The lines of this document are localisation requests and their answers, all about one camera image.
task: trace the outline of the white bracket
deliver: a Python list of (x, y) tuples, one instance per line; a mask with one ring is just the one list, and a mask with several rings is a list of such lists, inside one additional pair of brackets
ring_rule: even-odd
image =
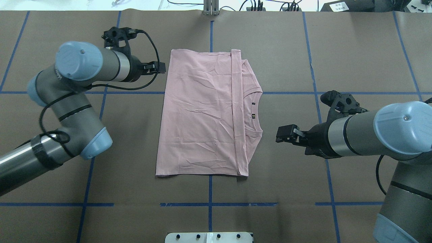
[(219, 0), (204, 0), (204, 15), (219, 15)]
[(248, 232), (169, 233), (165, 243), (253, 243)]

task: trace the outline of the white label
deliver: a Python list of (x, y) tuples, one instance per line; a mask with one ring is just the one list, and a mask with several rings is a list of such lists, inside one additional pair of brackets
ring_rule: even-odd
[(349, 8), (345, 2), (333, 3), (333, 4), (330, 4), (329, 6), (330, 6), (331, 10), (333, 10), (333, 12), (342, 12), (342, 11), (349, 10)]

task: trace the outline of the folded clothing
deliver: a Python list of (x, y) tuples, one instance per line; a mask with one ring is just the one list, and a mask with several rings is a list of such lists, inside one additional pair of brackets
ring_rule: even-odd
[(262, 92), (239, 50), (171, 50), (156, 176), (248, 176)]

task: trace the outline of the table surface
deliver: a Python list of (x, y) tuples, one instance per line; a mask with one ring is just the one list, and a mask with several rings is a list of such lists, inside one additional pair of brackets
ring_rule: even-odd
[[(378, 156), (305, 156), (301, 147), (276, 144), (277, 128), (308, 130), (325, 120), (328, 107), (318, 100), (328, 90), (349, 92), (369, 110), (432, 96), (430, 14), (3, 11), (0, 20), (0, 154), (40, 133), (41, 107), (26, 94), (28, 81), (54, 62), (62, 43), (102, 46), (112, 26), (146, 30), (167, 67), (172, 49), (240, 49), (264, 91), (264, 134), (248, 178), (157, 178), (166, 74), (137, 92), (92, 90), (87, 96), (112, 147), (2, 196), (1, 242), (163, 242), (170, 232), (247, 231), (255, 242), (372, 243), (384, 199)], [(131, 49), (141, 61), (155, 59), (144, 36)], [(44, 123), (60, 126), (51, 111)], [(385, 188), (395, 166), (389, 158), (381, 164)]]

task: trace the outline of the white mounting plate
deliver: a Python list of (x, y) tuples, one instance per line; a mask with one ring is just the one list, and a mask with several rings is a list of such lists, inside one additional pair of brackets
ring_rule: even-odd
[(196, 232), (169, 233), (165, 243), (253, 243), (254, 239), (248, 232)]

